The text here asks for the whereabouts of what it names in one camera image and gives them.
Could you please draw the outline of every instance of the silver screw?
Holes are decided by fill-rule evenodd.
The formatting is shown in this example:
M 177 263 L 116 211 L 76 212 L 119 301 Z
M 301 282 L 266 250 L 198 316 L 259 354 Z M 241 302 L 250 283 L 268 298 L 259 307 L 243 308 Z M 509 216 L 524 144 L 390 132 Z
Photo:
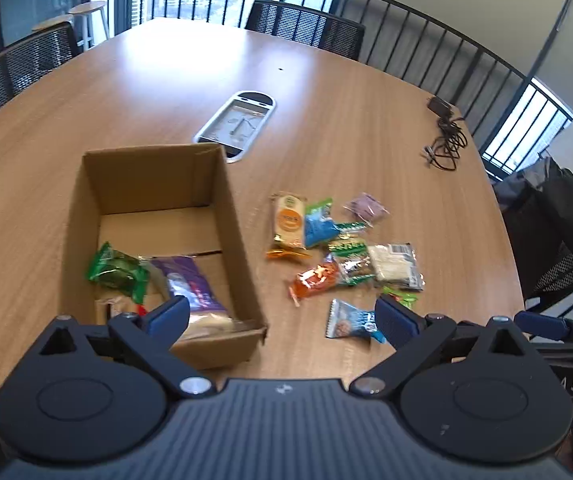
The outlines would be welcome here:
M 363 396 L 368 396 L 380 393 L 386 387 L 386 383 L 377 377 L 361 377 L 353 383 L 353 386 Z
M 205 377 L 187 377 L 180 383 L 180 390 L 189 395 L 206 393 L 212 387 L 211 381 Z

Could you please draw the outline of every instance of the wooden table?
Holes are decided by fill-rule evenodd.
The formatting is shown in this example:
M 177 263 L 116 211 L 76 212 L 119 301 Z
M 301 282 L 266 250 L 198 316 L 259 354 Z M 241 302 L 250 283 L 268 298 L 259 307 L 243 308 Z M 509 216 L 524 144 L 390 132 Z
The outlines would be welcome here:
M 64 222 L 85 150 L 190 142 L 231 94 L 278 107 L 250 152 L 228 166 L 256 286 L 270 323 L 263 348 L 215 375 L 351 380 L 389 345 L 324 337 L 333 297 L 372 308 L 370 286 L 297 310 L 286 281 L 304 265 L 267 261 L 268 197 L 288 190 L 342 205 L 370 192 L 391 211 L 367 239 L 412 242 L 426 280 L 422 315 L 486 323 L 522 308 L 511 247 L 474 146 L 451 173 L 427 167 L 439 133 L 429 94 L 316 48 L 255 32 L 158 19 L 45 76 L 0 110 L 0 384 L 57 312 Z

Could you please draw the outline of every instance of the orange circle label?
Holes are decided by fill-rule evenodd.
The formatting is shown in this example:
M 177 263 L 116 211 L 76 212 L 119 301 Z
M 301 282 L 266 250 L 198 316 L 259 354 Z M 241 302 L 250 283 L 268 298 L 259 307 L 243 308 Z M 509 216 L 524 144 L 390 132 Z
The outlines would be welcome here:
M 297 231 L 301 229 L 301 216 L 293 209 L 282 209 L 278 213 L 278 225 L 284 231 Z

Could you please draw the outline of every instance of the ribbed gray surface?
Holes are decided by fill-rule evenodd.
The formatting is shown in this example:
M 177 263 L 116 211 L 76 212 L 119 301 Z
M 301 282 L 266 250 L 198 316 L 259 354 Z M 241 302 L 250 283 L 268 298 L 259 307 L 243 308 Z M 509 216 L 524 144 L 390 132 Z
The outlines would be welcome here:
M 349 396 L 336 380 L 231 380 L 216 397 L 184 402 L 162 433 L 129 456 L 76 470 L 15 462 L 0 474 L 0 480 L 11 478 L 561 480 L 571 476 L 553 459 L 511 469 L 450 462 L 413 440 L 384 402 Z

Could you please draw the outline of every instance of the cardboard box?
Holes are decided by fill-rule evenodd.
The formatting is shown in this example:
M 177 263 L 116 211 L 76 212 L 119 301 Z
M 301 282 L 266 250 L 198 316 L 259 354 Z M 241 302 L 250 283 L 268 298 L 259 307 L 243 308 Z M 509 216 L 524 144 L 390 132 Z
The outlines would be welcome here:
M 109 241 L 133 256 L 193 254 L 215 297 L 244 332 L 179 341 L 172 352 L 195 368 L 248 360 L 266 335 L 219 145 L 143 146 L 82 158 L 69 212 L 60 311 L 96 323 L 106 290 L 86 279 L 93 254 Z M 162 298 L 149 288 L 145 306 Z

